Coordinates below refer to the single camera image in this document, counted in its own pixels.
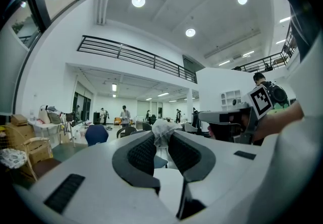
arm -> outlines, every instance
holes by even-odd
[[[270,134],[280,133],[285,126],[301,120],[303,116],[302,108],[298,102],[295,102],[283,112],[266,115],[255,132],[254,141],[261,140]]]

white shelf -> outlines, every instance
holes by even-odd
[[[234,99],[241,98],[240,90],[227,91],[221,94],[221,106],[223,111],[233,109],[232,102]]]

cardboard box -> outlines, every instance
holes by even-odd
[[[15,126],[26,125],[27,118],[25,118],[23,115],[12,115],[11,123],[14,124]]]
[[[38,148],[29,151],[29,159],[31,165],[36,164],[39,161],[51,157],[51,148],[48,146],[47,143],[40,145]]]
[[[6,128],[8,147],[24,150],[22,143],[35,137],[34,128],[31,125],[15,126],[6,123],[6,126],[8,126]]]

white pillar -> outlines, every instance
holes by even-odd
[[[193,114],[193,94],[192,89],[188,89],[186,96],[186,105],[187,105],[187,121],[189,123],[192,122],[192,114]]]

black metal railing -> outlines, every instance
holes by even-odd
[[[23,44],[26,44],[29,41],[30,37],[31,36],[20,36],[19,39]]]
[[[194,72],[153,53],[113,40],[83,35],[77,51],[125,60],[197,83]]]
[[[243,72],[269,72],[274,69],[286,66],[289,59],[295,52],[297,47],[295,37],[292,34],[291,25],[288,27],[286,40],[283,49],[280,53],[270,55],[263,59],[253,61],[251,63],[237,66],[232,70],[243,71]]]
[[[282,49],[282,54],[284,55],[284,57],[287,58],[286,62],[288,62],[289,59],[292,57],[296,48],[297,48],[296,39],[293,36],[291,25],[289,25],[287,35],[286,35],[286,41]]]
[[[287,59],[287,56],[283,55],[283,53],[280,52],[242,66],[237,66],[232,70],[249,72],[249,73],[269,72],[274,69],[286,66],[287,64],[286,59]]]

